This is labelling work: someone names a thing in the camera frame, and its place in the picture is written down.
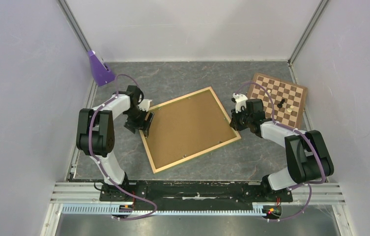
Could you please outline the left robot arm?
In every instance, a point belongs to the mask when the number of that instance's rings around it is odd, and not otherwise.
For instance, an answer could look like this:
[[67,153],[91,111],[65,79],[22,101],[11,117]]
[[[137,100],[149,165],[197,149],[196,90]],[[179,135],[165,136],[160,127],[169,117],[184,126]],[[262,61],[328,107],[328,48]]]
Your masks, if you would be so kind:
[[76,147],[98,166],[104,177],[100,188],[104,196],[124,201],[133,193],[127,174],[114,154],[114,120],[119,115],[126,115],[124,127],[132,133],[140,130],[148,137],[154,117],[154,113],[149,111],[150,102],[138,86],[129,85],[103,104],[79,111]]

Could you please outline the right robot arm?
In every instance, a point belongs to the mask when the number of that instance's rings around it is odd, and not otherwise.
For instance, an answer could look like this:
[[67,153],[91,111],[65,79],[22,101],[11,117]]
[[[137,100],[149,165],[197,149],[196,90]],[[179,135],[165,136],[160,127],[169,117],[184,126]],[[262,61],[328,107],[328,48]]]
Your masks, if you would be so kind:
[[231,110],[231,128],[249,129],[258,137],[285,148],[286,167],[264,176],[261,181],[260,194],[265,200],[274,200],[285,188],[321,184],[334,173],[332,159],[319,131],[298,130],[267,118],[260,99],[237,94],[232,102],[235,107]]

